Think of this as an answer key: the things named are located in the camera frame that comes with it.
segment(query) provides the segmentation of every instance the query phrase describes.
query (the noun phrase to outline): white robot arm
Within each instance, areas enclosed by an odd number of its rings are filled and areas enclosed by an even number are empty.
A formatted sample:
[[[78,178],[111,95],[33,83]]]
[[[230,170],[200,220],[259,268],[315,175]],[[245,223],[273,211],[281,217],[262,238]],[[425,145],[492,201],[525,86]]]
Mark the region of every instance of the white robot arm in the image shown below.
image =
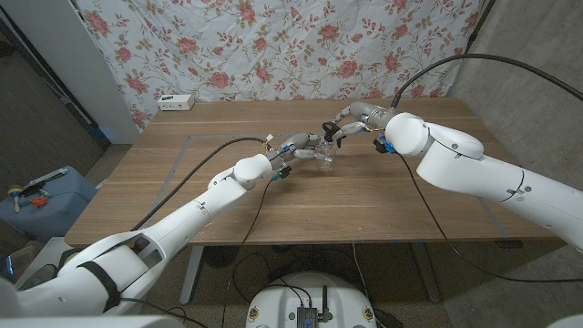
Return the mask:
[[[403,156],[422,156],[417,174],[427,182],[496,201],[583,251],[583,191],[488,157],[476,138],[413,114],[355,102],[333,124],[348,115],[368,129],[384,128],[377,144],[384,143]]]
[[[315,158],[320,137],[298,134],[266,155],[241,159],[219,173],[208,190],[146,229],[123,232],[90,245],[70,260],[57,277],[16,292],[0,282],[3,316],[79,316],[122,314],[142,298],[169,260],[215,217],[232,208],[261,179],[285,178],[286,161]]]

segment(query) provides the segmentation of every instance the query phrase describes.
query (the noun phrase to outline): white wall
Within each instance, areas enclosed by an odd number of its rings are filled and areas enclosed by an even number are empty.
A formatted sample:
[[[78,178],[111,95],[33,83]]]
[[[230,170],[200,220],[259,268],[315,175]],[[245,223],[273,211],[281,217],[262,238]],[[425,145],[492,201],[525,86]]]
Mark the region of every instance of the white wall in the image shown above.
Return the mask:
[[[580,1],[497,0],[469,52],[517,59],[583,90],[582,17]],[[449,96],[527,169],[583,190],[583,102],[525,70],[479,59],[464,61]]]
[[[112,143],[133,143],[139,132],[117,83],[68,0],[0,0]]]

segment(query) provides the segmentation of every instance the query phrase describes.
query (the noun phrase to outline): wooden table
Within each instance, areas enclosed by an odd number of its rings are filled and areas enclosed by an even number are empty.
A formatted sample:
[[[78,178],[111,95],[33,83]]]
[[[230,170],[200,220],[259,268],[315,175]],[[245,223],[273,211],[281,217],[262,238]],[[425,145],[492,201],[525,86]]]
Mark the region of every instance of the wooden table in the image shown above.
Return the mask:
[[[390,99],[369,100],[388,108]],[[217,146],[240,136],[275,136],[278,145],[298,132],[322,132],[349,100],[199,103],[187,112],[159,112],[107,179],[66,235],[73,246],[91,244],[130,230],[188,172]],[[480,139],[486,154],[516,161],[460,100],[403,99],[399,111],[463,130]],[[347,138],[332,170],[315,161],[291,162],[287,179],[274,181],[249,244],[442,241],[403,165],[395,155],[379,154],[373,133]],[[238,159],[263,152],[244,141],[211,159],[153,218],[160,220],[196,198],[217,173]],[[408,159],[416,168],[419,159]],[[418,183],[451,240],[485,241],[547,238],[551,234],[489,201]],[[192,243],[238,244],[247,233],[266,182],[242,204],[218,217]]]

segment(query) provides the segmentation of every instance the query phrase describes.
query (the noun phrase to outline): floral curtain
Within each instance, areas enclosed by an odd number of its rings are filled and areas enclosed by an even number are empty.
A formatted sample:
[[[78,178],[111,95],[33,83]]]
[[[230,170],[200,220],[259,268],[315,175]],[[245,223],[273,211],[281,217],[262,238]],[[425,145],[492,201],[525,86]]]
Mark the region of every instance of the floral curtain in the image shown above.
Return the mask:
[[[141,130],[167,94],[197,101],[390,97],[464,51],[478,0],[76,0]],[[440,97],[457,63],[408,97]]]

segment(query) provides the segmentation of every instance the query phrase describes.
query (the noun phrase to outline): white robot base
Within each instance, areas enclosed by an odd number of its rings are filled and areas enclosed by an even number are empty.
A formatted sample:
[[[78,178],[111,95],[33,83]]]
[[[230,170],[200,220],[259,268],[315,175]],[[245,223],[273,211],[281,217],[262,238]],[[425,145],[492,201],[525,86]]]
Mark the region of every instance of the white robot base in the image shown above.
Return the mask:
[[[295,289],[304,307],[293,287],[305,290]],[[272,282],[253,298],[245,326],[376,328],[376,322],[371,303],[350,283],[327,273],[296,272]]]

